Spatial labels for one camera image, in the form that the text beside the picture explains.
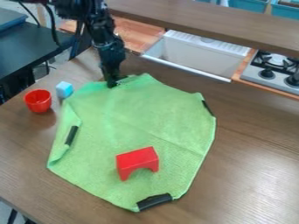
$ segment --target stove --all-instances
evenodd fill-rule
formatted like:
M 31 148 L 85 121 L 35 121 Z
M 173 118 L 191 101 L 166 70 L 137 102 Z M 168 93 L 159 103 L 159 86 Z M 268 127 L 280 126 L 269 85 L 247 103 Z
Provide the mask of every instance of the stove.
M 240 78 L 299 95 L 299 59 L 258 51 Z

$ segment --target black tag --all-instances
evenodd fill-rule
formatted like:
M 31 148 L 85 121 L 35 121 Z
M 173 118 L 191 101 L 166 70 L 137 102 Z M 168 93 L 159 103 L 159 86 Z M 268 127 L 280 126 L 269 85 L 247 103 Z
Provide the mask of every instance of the black tag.
M 169 193 L 165 193 L 156 196 L 150 196 L 147 199 L 143 199 L 137 202 L 137 205 L 139 207 L 139 210 L 143 211 L 144 209 L 154 207 L 168 201 L 172 201 L 172 197 Z
M 207 105 L 206 101 L 202 101 L 202 102 L 203 102 L 205 108 L 206 108 L 206 109 L 209 111 L 209 113 L 211 114 L 211 116 L 214 116 L 214 117 L 215 117 L 215 115 L 213 114 L 213 112 L 211 111 L 211 109 L 209 108 L 209 106 Z
M 73 142 L 73 139 L 76 136 L 78 128 L 79 128 L 78 126 L 72 126 L 70 132 L 68 133 L 68 136 L 67 136 L 67 139 L 66 139 L 66 144 L 68 146 L 71 146 L 71 144 Z

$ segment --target toy kitchen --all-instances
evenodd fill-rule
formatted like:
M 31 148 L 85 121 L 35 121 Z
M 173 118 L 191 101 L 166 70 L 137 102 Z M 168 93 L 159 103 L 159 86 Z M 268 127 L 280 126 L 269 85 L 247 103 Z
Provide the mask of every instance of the toy kitchen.
M 299 59 L 180 31 L 167 31 L 142 57 L 299 99 Z

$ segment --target red bowl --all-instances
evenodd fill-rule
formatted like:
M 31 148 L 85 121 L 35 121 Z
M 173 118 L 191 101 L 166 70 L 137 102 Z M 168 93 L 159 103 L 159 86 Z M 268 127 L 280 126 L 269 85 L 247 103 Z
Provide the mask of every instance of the red bowl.
M 24 102 L 32 112 L 44 113 L 51 107 L 52 97 L 45 89 L 34 89 L 24 96 Z

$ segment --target stove knob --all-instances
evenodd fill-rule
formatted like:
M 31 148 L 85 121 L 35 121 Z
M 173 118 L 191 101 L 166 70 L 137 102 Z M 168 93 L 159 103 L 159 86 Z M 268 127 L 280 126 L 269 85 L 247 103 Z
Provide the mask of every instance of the stove knob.
M 262 70 L 260 72 L 260 75 L 262 78 L 265 78 L 265 79 L 272 79 L 275 77 L 275 74 L 274 74 L 274 72 L 272 72 L 271 67 L 266 67 L 265 70 Z
M 299 88 L 299 72 L 297 72 L 293 75 L 290 75 L 286 79 L 286 82 L 292 87 Z

